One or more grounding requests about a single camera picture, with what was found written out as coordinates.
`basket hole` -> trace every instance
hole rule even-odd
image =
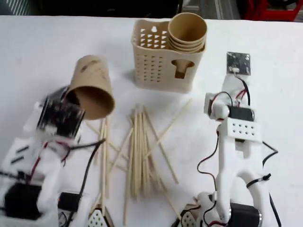
[[[152,32],[157,32],[157,27],[156,27],[156,26],[153,26],[153,27],[151,28],[151,31],[152,31]]]

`stack of paper cups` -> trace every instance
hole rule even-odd
[[[172,50],[182,53],[196,53],[204,50],[207,25],[197,14],[177,14],[168,26],[169,44]]]

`beige plastic basket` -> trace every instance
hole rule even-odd
[[[170,50],[168,23],[136,21],[132,35],[135,82],[141,88],[189,92],[205,46],[196,53]]]

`pile of wooden sticks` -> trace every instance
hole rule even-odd
[[[140,195],[149,197],[153,189],[162,192],[168,200],[170,206],[176,213],[177,217],[181,219],[180,214],[174,208],[172,202],[167,196],[167,188],[163,182],[162,176],[158,171],[157,165],[154,161],[153,151],[159,147],[162,155],[164,156],[166,163],[170,169],[175,183],[178,183],[176,174],[171,166],[169,158],[167,156],[164,147],[161,144],[167,131],[177,121],[177,119],[187,110],[190,105],[189,100],[181,111],[175,116],[172,122],[167,126],[164,132],[159,136],[151,122],[149,114],[145,107],[136,106],[133,115],[130,118],[131,128],[127,133],[127,136],[122,142],[122,146],[118,149],[112,144],[109,137],[109,118],[104,119],[100,124],[99,131],[91,126],[88,122],[87,125],[99,136],[99,138],[105,138],[106,143],[100,147],[98,154],[95,155],[95,163],[100,165],[102,190],[98,195],[96,204],[92,207],[93,209],[97,204],[102,206],[102,210],[105,210],[105,196],[109,197],[109,177],[114,167],[119,167],[127,173],[126,187],[125,187],[125,206],[124,206],[124,225],[127,223],[127,204],[130,197],[138,199]],[[148,131],[152,131],[157,142],[150,146]],[[124,147],[129,141],[129,153],[124,154]],[[108,160],[108,147],[113,148],[118,154],[114,161]],[[118,164],[118,161],[123,158],[127,161],[128,167],[122,167]]]

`white table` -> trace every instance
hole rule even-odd
[[[33,104],[48,92],[70,82],[76,61],[86,54],[108,59],[116,99],[111,116],[112,140],[118,146],[129,129],[126,115],[136,103],[150,110],[161,132],[191,97],[189,111],[163,140],[176,170],[175,185],[158,150],[157,163],[169,188],[169,197],[181,211],[192,196],[213,191],[209,176],[196,165],[215,146],[218,123],[203,114],[206,92],[221,90],[226,74],[226,52],[251,54],[251,100],[264,130],[264,140],[280,153],[266,164],[272,173],[269,188],[283,226],[295,226],[303,209],[302,72],[303,24],[283,22],[208,20],[207,50],[189,94],[139,89],[134,85],[131,33],[134,18],[97,17],[0,17],[0,142],[3,158],[14,137],[22,130]],[[264,147],[264,155],[270,150]],[[203,164],[217,174],[217,155]],[[233,193],[247,196],[244,183]],[[125,173],[111,175],[107,208],[115,226],[122,226]],[[128,226],[166,227],[175,214],[163,195],[131,202]]]

